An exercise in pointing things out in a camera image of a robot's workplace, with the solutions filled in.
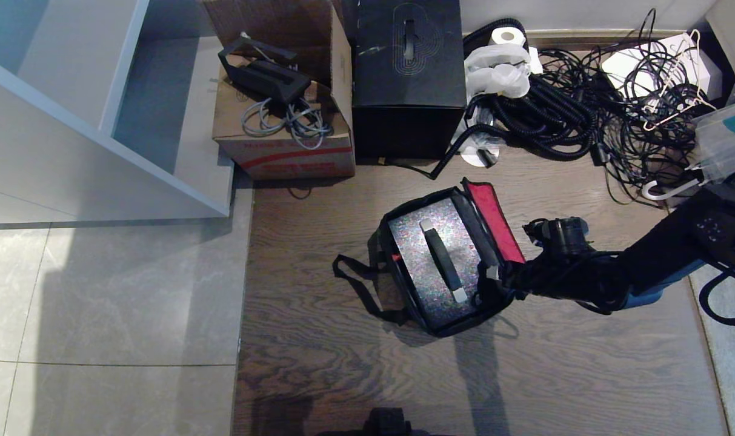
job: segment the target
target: gray cable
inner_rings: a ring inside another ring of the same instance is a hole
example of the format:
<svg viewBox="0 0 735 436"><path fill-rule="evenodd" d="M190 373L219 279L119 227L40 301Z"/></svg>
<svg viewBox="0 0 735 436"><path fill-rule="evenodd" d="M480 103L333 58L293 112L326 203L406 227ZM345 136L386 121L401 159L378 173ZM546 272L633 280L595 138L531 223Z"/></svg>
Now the gray cable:
<svg viewBox="0 0 735 436"><path fill-rule="evenodd" d="M264 99L246 108L241 116L243 132L246 132L249 136L263 137L272 135L288 127L292 139L306 150L316 150L321 146L325 136L332 133L332 127L324 121L324 118L321 116L321 110L312 108L302 97L297 102L290 103L284 118L278 124L271 126L268 124L270 110L267 108L271 100ZM254 115L259 115L259 129L248 126L248 120ZM303 140L317 136L318 142L315 146L309 147L303 143Z"/></svg>

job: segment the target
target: open black bag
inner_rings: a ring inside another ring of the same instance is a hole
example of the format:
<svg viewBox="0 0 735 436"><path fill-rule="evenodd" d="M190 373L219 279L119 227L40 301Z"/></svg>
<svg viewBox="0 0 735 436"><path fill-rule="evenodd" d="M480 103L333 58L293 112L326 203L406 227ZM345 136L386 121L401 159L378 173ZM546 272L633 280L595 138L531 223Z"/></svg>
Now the open black bag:
<svg viewBox="0 0 735 436"><path fill-rule="evenodd" d="M334 275L350 282L365 309L397 325L414 320L427 333L447 337L480 325L513 300L497 287L495 271L524 262L505 220L494 186L464 179L464 190L448 188L387 213L378 227L384 267L370 267L340 254ZM402 310L381 310L362 279L390 273Z"/></svg>

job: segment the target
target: gray tile floor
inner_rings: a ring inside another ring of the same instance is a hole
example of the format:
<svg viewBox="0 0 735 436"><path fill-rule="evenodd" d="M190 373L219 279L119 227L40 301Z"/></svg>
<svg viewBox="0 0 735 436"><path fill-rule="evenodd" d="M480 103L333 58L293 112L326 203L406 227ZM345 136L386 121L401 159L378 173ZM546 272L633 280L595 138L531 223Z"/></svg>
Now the gray tile floor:
<svg viewBox="0 0 735 436"><path fill-rule="evenodd" d="M691 274L691 285L699 303L702 287L720 271L709 265ZM709 294L709 306L722 317L735 317L735 279L726 279ZM709 354L714 362L714 375L720 389L722 406L728 430L735 436L735 326L721 325L700 309L702 324L709 344Z"/></svg>
<svg viewBox="0 0 735 436"><path fill-rule="evenodd" d="M229 434L253 192L229 219L0 226L0 435Z"/></svg>

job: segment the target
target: toilet paper roll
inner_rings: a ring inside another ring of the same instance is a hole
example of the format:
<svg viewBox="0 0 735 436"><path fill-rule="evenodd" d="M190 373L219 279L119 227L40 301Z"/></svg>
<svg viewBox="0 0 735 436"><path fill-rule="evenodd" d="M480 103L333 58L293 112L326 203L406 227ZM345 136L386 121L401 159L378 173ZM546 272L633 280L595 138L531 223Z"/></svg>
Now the toilet paper roll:
<svg viewBox="0 0 735 436"><path fill-rule="evenodd" d="M489 44L517 44L523 46L523 42L526 42L526 37L517 28L498 27L491 32Z"/></svg>

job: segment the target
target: plastic container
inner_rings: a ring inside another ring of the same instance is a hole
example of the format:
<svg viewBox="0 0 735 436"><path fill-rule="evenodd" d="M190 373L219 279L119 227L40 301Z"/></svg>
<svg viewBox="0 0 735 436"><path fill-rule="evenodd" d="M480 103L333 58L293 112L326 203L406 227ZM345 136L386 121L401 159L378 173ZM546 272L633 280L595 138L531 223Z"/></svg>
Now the plastic container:
<svg viewBox="0 0 735 436"><path fill-rule="evenodd" d="M699 165L710 182L735 172L735 104L694 119Z"/></svg>

